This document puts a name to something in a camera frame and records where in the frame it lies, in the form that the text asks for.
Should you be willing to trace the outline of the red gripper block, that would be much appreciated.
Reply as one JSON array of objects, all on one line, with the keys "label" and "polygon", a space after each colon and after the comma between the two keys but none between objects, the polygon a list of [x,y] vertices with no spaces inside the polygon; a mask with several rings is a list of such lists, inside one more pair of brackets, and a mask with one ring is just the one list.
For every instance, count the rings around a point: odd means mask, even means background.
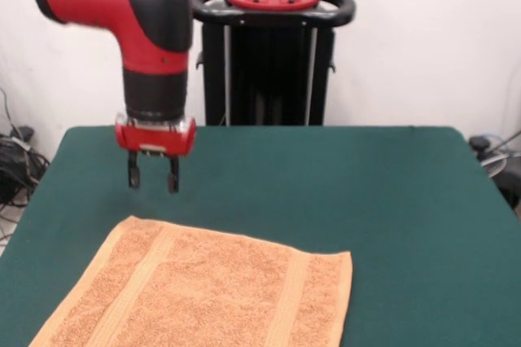
[{"label": "red gripper block", "polygon": [[171,194],[179,191],[177,156],[187,156],[193,147],[196,135],[196,123],[193,117],[183,117],[179,121],[145,122],[118,113],[115,135],[118,145],[129,151],[127,170],[130,188],[140,187],[137,152],[144,152],[170,157],[168,191]]}]

